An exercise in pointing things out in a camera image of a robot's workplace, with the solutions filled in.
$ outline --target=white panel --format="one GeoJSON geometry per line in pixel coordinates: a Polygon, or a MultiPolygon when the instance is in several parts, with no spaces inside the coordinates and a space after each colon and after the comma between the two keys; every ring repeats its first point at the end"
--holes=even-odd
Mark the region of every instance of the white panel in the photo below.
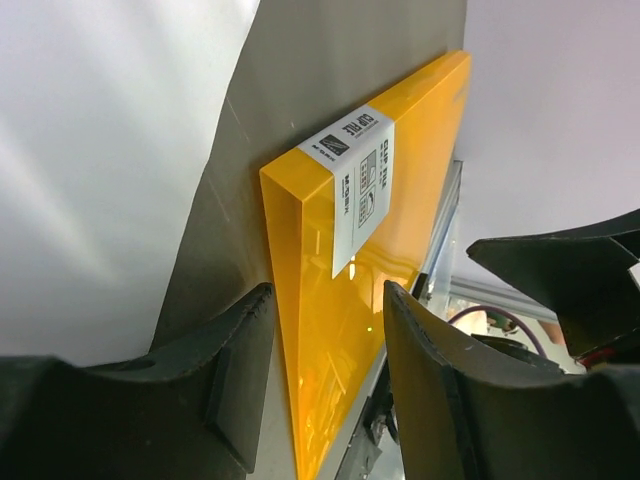
{"type": "Polygon", "coordinates": [[[499,285],[464,250],[640,207],[640,2],[475,0],[457,145],[465,162],[454,274],[499,285]]]}
{"type": "Polygon", "coordinates": [[[258,0],[0,0],[0,352],[147,351],[258,0]]]}

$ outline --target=floor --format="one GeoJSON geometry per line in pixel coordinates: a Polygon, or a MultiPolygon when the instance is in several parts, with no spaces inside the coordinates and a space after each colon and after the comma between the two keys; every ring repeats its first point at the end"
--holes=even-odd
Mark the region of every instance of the floor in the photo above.
{"type": "MultiPolygon", "coordinates": [[[[418,67],[461,48],[465,14],[465,0],[262,0],[196,192],[154,347],[269,281],[259,168],[418,67]]],[[[252,480],[295,479],[277,329],[275,342],[252,480]]],[[[376,368],[318,478],[334,478],[376,368]]]]}

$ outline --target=cable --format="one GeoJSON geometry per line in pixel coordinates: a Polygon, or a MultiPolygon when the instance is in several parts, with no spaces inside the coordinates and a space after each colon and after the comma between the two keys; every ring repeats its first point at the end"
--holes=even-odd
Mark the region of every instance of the cable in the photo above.
{"type": "Polygon", "coordinates": [[[506,310],[503,310],[502,308],[492,307],[491,305],[476,305],[475,307],[465,308],[461,312],[456,313],[453,317],[451,317],[451,319],[447,323],[449,325],[453,325],[465,315],[468,315],[469,313],[473,313],[473,312],[494,312],[504,317],[507,317],[509,320],[511,320],[513,323],[519,326],[522,329],[522,331],[527,335],[527,337],[529,337],[529,340],[531,340],[531,343],[533,343],[533,346],[536,347],[538,354],[541,357],[548,358],[546,352],[544,351],[544,348],[542,348],[542,344],[536,337],[535,333],[533,333],[533,331],[527,326],[527,324],[524,323],[522,320],[520,320],[518,317],[516,317],[513,313],[509,313],[506,310]]]}

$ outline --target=white paper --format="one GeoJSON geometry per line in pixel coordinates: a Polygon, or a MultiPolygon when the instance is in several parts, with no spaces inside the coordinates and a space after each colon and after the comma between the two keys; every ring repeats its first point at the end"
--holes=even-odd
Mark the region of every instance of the white paper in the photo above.
{"type": "Polygon", "coordinates": [[[0,0],[0,354],[147,352],[258,0],[0,0]]]}
{"type": "Polygon", "coordinates": [[[395,124],[364,105],[298,148],[334,176],[332,277],[349,263],[389,212],[395,124]]]}

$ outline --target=yellow box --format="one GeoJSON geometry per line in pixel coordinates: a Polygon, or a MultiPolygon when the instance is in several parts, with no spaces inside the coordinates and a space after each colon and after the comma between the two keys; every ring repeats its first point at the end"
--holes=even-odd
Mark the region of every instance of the yellow box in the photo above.
{"type": "Polygon", "coordinates": [[[312,480],[384,340],[385,280],[410,288],[429,248],[469,90],[448,53],[368,102],[395,122],[387,216],[334,279],[334,178],[294,148],[260,172],[298,477],[312,480]]]}

